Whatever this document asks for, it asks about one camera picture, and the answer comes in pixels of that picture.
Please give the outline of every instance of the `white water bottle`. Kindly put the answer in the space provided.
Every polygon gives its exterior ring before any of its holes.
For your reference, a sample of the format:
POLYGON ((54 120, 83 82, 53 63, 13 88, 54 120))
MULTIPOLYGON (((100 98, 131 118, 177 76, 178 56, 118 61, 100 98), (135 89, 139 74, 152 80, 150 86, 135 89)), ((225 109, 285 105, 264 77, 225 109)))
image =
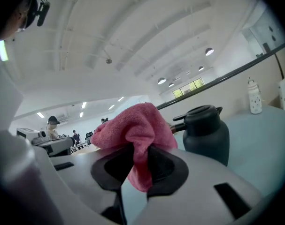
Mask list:
POLYGON ((262 100, 261 100, 261 92, 258 86, 258 83, 256 83, 254 80, 249 78, 247 82, 247 89, 250 99, 250 109, 251 113, 258 114, 262 112, 262 100))

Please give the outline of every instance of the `railing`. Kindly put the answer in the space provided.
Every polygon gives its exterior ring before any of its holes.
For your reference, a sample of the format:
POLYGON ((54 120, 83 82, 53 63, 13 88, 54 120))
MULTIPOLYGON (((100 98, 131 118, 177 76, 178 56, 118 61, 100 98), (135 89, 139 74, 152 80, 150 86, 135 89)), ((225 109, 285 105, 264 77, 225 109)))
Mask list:
POLYGON ((279 66, 279 70, 280 70, 280 73, 281 73, 281 76, 282 76, 282 79, 283 79, 284 78, 283 71, 282 71, 282 68, 281 68, 280 62, 279 62, 279 60, 277 58, 276 53, 278 51, 280 51, 281 49, 283 49, 284 47, 285 47, 285 43, 282 44, 281 46, 277 47, 276 49, 270 51, 269 53, 264 54, 263 56, 261 56, 261 57, 255 59, 255 60, 247 63, 246 65, 243 65, 243 66, 241 66, 241 67, 239 67, 239 68, 237 68, 237 69, 235 69, 235 70, 225 74, 224 76, 216 78, 212 82, 209 82, 209 83, 205 84, 204 86, 202 86, 200 88, 197 88, 197 89, 195 89, 195 90, 193 90, 191 92, 188 92, 188 93, 186 93, 186 94, 184 94, 184 95, 182 95, 182 96, 180 96, 178 98, 175 98, 175 99, 173 99, 173 100, 171 100, 169 102, 163 103, 163 104, 157 106, 157 108, 158 108, 158 110, 160 110, 162 108, 165 108, 165 107, 171 106, 171 105, 173 105, 175 103, 178 103, 178 102, 180 102, 180 101, 182 101, 184 99, 192 97, 192 96, 194 96, 194 95, 196 95, 196 94, 198 94, 200 92, 203 92, 203 91, 205 91, 205 90, 207 90, 207 89, 209 89, 209 88, 211 88, 211 87, 213 87, 213 86, 215 86, 215 85, 217 85, 219 83, 222 83, 222 82, 226 81, 227 79, 229 79, 229 78, 231 78, 231 77, 233 77, 233 76, 235 76, 235 75, 237 75, 237 74, 239 74, 239 73, 241 73, 241 72, 243 72, 243 71, 245 71, 245 70, 255 66, 256 64, 260 63, 261 61, 263 61, 263 60, 265 60, 268 57, 273 56, 273 55, 275 55, 275 57, 276 57, 276 60, 277 60, 278 66, 279 66))

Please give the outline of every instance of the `window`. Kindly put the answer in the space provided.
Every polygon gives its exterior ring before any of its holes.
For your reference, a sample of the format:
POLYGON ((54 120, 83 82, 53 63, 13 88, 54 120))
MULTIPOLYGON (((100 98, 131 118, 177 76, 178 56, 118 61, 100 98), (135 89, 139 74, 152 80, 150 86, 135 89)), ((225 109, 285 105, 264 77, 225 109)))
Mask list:
POLYGON ((191 92, 197 88, 200 88, 203 85, 205 85, 205 83, 203 82, 203 79, 200 77, 199 79, 194 80, 193 82, 173 91, 173 94, 174 94, 175 98, 178 98, 178 97, 182 96, 183 94, 186 94, 186 93, 191 92))

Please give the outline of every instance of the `pink towel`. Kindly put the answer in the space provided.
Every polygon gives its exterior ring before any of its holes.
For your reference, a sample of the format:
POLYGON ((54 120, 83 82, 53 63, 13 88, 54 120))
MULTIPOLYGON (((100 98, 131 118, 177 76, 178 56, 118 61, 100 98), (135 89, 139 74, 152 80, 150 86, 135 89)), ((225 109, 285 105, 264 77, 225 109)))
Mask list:
POLYGON ((91 137, 91 143, 100 148, 121 147, 134 144, 134 166, 128 179, 139 191, 146 192, 152 186, 147 168, 147 148, 155 146, 177 148, 177 142, 167 122, 151 103, 134 105, 114 119, 101 124, 91 137))

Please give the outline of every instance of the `ceiling light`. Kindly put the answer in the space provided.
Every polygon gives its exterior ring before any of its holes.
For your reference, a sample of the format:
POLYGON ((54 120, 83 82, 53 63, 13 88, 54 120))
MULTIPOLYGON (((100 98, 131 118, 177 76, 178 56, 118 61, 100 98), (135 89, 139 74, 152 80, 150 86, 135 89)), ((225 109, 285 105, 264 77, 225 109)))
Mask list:
POLYGON ((214 52, 213 48, 209 47, 206 49, 205 54, 206 54, 206 56, 209 56, 213 52, 214 52))
POLYGON ((83 102, 82 109, 85 108, 87 102, 83 102))
POLYGON ((7 61, 8 60, 8 55, 6 51, 6 46, 5 46, 5 41, 0 41, 0 59, 2 61, 7 61))
POLYGON ((159 78, 158 80, 158 84, 162 84, 166 81, 166 79, 164 77, 159 78))
POLYGON ((40 118, 44 118, 44 116, 42 115, 42 113, 38 112, 37 115, 40 117, 40 118))

